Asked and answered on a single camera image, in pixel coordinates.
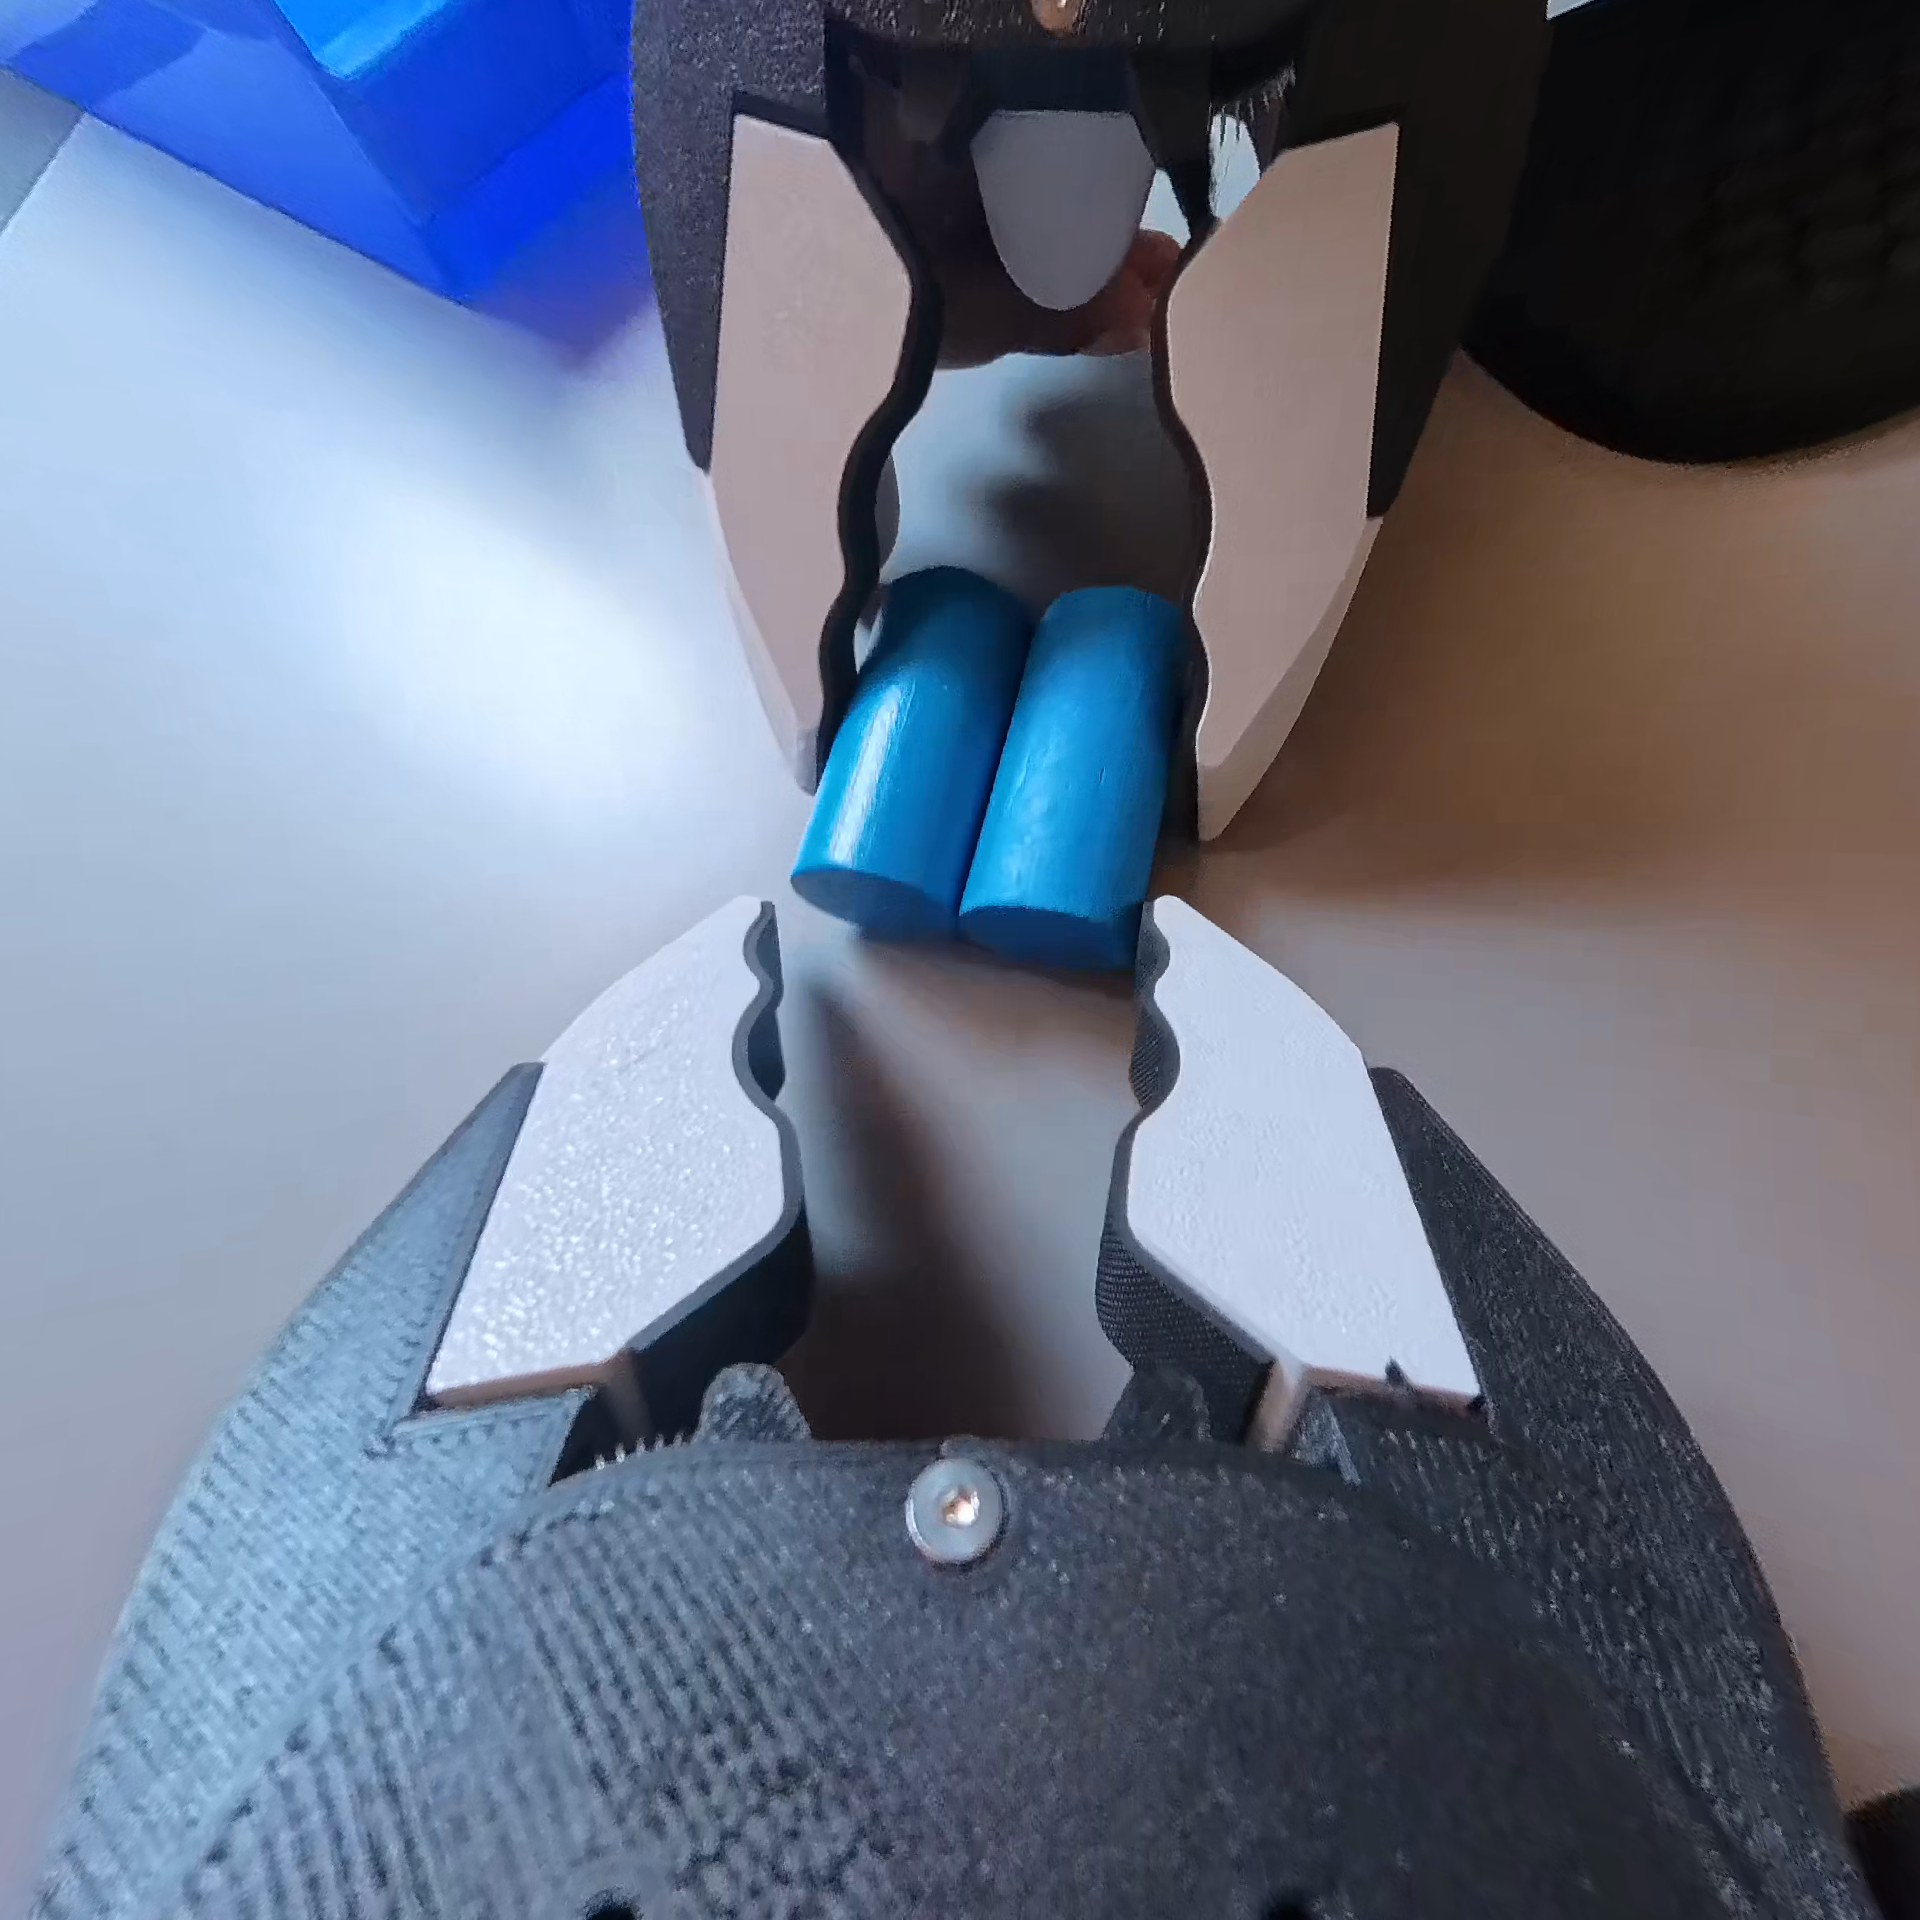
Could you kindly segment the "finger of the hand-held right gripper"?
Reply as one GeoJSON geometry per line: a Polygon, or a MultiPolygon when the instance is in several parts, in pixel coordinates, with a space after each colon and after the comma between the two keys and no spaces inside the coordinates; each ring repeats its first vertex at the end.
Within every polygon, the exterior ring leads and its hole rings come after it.
{"type": "Polygon", "coordinates": [[[878,588],[880,480],[941,312],[921,251],[827,139],[735,123],[710,493],[775,743],[816,794],[878,588]]]}
{"type": "Polygon", "coordinates": [[[1218,839],[1287,743],[1373,558],[1385,269],[1402,133],[1273,158],[1192,251],[1158,371],[1207,493],[1192,624],[1207,662],[1197,829],[1218,839]]]}

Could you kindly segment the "black mesh wrist rest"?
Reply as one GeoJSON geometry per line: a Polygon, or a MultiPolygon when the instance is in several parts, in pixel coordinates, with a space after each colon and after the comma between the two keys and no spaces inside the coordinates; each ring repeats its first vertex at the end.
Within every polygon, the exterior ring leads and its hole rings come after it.
{"type": "Polygon", "coordinates": [[[1465,349],[1663,463],[1843,442],[1918,403],[1918,4],[1554,16],[1465,349]]]}

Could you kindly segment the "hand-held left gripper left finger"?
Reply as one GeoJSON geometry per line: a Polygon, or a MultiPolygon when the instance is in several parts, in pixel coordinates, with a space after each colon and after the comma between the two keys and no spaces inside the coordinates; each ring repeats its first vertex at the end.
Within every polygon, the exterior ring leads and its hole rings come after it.
{"type": "Polygon", "coordinates": [[[686,1435],[710,1382],[810,1317],[801,1146],[781,1110],[778,912],[741,895],[545,1052],[423,1392],[601,1397],[624,1442],[686,1435]]]}

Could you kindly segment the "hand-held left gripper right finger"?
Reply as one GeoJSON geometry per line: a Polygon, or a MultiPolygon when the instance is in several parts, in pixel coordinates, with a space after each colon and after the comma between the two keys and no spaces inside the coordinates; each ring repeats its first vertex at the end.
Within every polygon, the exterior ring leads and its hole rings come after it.
{"type": "Polygon", "coordinates": [[[1144,907],[1136,1115],[1095,1314],[1222,1442],[1280,1448],[1317,1387],[1473,1408],[1482,1381],[1375,1079],[1342,1026],[1197,907],[1144,907]]]}

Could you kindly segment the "blue wooden cylinder block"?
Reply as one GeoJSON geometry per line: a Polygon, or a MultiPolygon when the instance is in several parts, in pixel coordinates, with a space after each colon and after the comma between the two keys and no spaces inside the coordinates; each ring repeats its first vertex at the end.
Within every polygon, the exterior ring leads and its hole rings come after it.
{"type": "Polygon", "coordinates": [[[1042,615],[959,907],[965,939],[1050,970],[1129,970],[1185,709],[1185,615],[1123,584],[1042,615]]]}
{"type": "Polygon", "coordinates": [[[953,938],[1033,619],[963,567],[897,578],[792,882],[878,939],[953,938]]]}

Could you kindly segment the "blue plastic bin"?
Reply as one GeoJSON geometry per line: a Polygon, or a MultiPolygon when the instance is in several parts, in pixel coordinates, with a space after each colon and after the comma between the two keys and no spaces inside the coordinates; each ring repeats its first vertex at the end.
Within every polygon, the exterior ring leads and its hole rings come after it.
{"type": "Polygon", "coordinates": [[[586,356],[653,299],[621,3],[5,3],[3,61],[586,356]]]}

